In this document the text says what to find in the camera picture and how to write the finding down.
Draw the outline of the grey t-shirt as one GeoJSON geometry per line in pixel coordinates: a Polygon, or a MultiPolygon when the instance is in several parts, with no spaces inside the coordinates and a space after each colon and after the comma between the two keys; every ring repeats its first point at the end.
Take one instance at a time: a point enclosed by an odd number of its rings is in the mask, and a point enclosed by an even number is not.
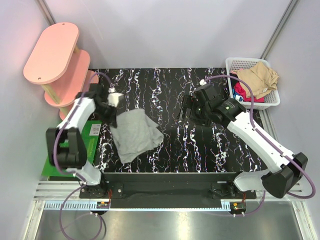
{"type": "Polygon", "coordinates": [[[164,140],[158,124],[142,108],[123,112],[116,117],[110,132],[122,164],[131,163],[139,155],[157,148],[164,140]]]}

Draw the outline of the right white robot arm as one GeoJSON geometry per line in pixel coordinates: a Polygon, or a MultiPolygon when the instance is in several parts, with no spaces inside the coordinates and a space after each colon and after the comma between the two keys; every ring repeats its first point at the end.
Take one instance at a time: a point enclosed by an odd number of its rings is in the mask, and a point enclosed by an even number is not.
{"type": "Polygon", "coordinates": [[[302,178],[308,158],[283,147],[251,119],[250,113],[235,99],[223,100],[213,85],[204,84],[193,94],[184,95],[178,114],[196,125],[222,125],[243,140],[264,162],[267,169],[242,172],[227,185],[228,195],[239,198],[246,191],[265,190],[281,199],[302,178]]]}

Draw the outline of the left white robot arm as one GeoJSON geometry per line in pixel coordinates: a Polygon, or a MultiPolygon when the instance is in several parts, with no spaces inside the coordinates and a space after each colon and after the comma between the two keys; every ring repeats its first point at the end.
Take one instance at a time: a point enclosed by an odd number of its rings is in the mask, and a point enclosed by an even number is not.
{"type": "Polygon", "coordinates": [[[82,131],[93,113],[99,114],[106,123],[116,128],[117,109],[123,98],[124,95],[114,88],[104,92],[102,85],[92,83],[88,91],[77,93],[65,119],[45,133],[50,164],[60,174],[71,174],[91,186],[90,192],[97,198],[103,198],[108,193],[108,186],[102,182],[102,173],[88,160],[82,131]]]}

